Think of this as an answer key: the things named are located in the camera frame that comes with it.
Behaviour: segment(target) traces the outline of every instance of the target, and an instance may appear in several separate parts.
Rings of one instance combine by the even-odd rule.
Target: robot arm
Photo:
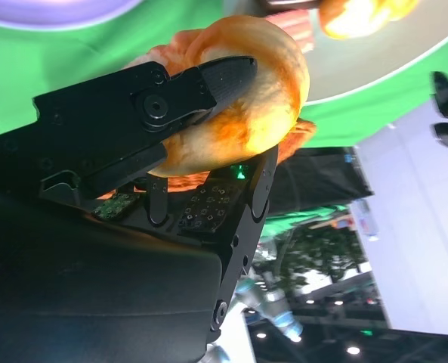
[[[1,363],[204,356],[249,271],[277,147],[242,163],[244,178],[212,171],[184,210],[147,171],[256,67],[229,57],[170,78],[142,64],[39,96],[38,121],[0,135]]]

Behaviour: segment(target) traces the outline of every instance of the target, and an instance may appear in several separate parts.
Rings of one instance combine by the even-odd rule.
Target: white plate
[[[0,26],[55,31],[112,20],[143,0],[0,0]]]
[[[261,14],[255,0],[225,0],[227,14]],[[314,50],[306,54],[311,89],[307,104],[351,95],[413,65],[448,41],[448,0],[420,0],[404,19],[361,39],[338,41],[321,31],[311,12]]]

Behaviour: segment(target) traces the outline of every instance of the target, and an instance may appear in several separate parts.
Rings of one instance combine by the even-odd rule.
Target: spotlight
[[[357,346],[350,346],[348,349],[346,349],[346,352],[351,355],[357,355],[360,354],[360,348],[358,348]]]

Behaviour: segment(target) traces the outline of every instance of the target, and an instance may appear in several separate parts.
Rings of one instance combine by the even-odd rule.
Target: croissant
[[[151,174],[192,175],[247,160],[279,144],[295,127],[309,91],[306,61],[291,36],[265,19],[232,16],[205,29],[179,32],[168,45],[152,48],[127,67],[157,61],[174,75],[232,55],[257,59],[250,89],[212,119],[164,140],[167,160]]]

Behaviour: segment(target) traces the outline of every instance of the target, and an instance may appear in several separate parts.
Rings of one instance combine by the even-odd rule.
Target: green led light
[[[246,178],[246,174],[245,172],[245,168],[242,165],[233,165],[230,167],[235,173],[236,173],[236,177],[238,179],[245,179]]]

